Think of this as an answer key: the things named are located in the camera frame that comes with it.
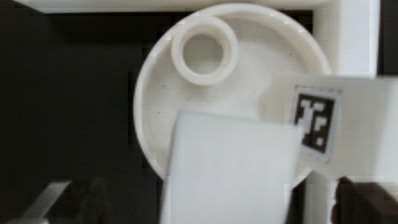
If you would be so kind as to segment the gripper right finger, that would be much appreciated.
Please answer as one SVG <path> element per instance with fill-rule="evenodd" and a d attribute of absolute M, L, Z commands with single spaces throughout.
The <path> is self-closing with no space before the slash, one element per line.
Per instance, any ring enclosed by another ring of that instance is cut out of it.
<path fill-rule="evenodd" d="M 398 200 L 375 182 L 338 179 L 332 224 L 398 224 Z"/>

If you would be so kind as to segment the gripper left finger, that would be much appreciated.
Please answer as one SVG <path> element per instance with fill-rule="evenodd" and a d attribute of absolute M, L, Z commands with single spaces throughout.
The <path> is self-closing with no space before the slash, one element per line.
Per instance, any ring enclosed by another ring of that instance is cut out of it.
<path fill-rule="evenodd" d="M 103 179 L 53 181 L 36 197 L 21 219 L 29 224 L 112 224 Z"/>

